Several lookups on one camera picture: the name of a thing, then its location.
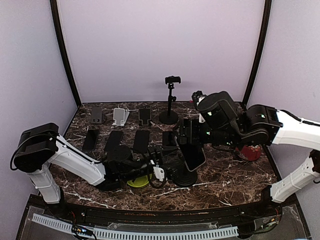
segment marble table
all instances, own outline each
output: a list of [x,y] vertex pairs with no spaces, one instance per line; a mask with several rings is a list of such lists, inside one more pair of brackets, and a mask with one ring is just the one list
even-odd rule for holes
[[[138,109],[143,106],[152,109],[152,126],[139,126]],[[107,117],[104,124],[90,123],[92,107],[102,108]],[[113,109],[116,107],[131,110],[124,127],[112,126]],[[159,122],[159,113],[166,109],[166,102],[87,103],[78,109],[65,139],[81,150],[87,130],[99,129],[95,150],[86,152],[98,160],[105,156],[106,140],[113,130],[124,132],[121,144],[129,147],[133,146],[137,130],[149,130],[150,143],[161,145],[162,132],[173,127]],[[198,117],[190,102],[174,102],[172,109],[181,119]],[[62,187],[67,202],[119,210],[181,211],[236,206],[259,201],[261,190],[277,181],[264,152],[257,161],[242,160],[233,152],[220,151],[209,144],[205,145],[204,152],[207,161],[197,170],[197,183],[188,188],[179,188],[169,181],[162,189],[151,186],[134,189],[123,183],[122,189],[101,191],[59,166],[52,165],[50,170],[54,180]]]

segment white perforated rail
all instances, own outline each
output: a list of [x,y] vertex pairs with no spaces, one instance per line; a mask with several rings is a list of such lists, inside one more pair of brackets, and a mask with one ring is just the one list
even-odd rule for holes
[[[34,213],[32,221],[49,228],[71,234],[70,223]],[[128,232],[115,231],[95,227],[93,229],[97,239],[100,240],[216,240],[238,236],[238,227],[227,227],[222,229],[175,232],[175,233],[149,233],[149,232]]]

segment smartphone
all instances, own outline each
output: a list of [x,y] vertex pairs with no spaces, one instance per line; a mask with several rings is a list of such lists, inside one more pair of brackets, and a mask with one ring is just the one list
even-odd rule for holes
[[192,172],[206,162],[206,156],[201,146],[191,144],[179,144],[186,168]]
[[115,149],[115,147],[119,146],[123,136],[124,136],[123,131],[112,131],[108,137],[108,140],[106,141],[104,151],[110,152],[113,149]]
[[90,129],[86,133],[82,151],[93,151],[96,148],[99,135],[99,129]]
[[146,154],[148,151],[150,132],[148,130],[138,130],[135,132],[133,142],[133,152],[136,154]]
[[162,132],[162,146],[165,147],[176,147],[177,143],[175,140],[175,135],[173,131]]

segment black vertical bar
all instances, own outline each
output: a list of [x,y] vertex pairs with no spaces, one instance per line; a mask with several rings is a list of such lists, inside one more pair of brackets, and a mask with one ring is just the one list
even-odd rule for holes
[[66,77],[68,78],[68,82],[69,82],[69,85],[70,85],[70,88],[72,91],[74,101],[75,101],[76,105],[79,107],[79,106],[81,106],[81,100],[79,97],[79,93],[77,90],[77,86],[76,86],[75,79],[74,79],[74,76],[71,71],[71,67],[70,67],[70,63],[69,63],[69,59],[68,59],[68,55],[67,55],[66,45],[65,45],[65,41],[64,41],[64,37],[62,34],[62,29],[61,29],[57,0],[50,0],[50,4],[51,4],[51,12],[52,12],[52,18],[53,18],[53,23],[54,23],[56,39],[58,41],[64,70],[66,73]]
[[242,103],[246,106],[248,104],[252,89],[255,84],[262,52],[265,45],[266,35],[267,35],[267,29],[268,29],[268,23],[269,23],[269,17],[271,12],[271,3],[272,0],[265,0],[264,2],[264,10],[263,10],[263,17],[262,17],[262,23],[261,23],[261,29],[260,29],[260,35],[258,40],[258,45],[256,47],[256,52],[253,60],[253,65],[249,77],[248,84],[245,89],[244,97],[242,100]]

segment yellow object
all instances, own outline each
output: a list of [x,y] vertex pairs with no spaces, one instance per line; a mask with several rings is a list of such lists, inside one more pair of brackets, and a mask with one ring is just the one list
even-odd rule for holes
[[130,180],[126,182],[130,187],[135,189],[141,189],[148,186],[149,181],[147,175],[136,178],[135,180]]

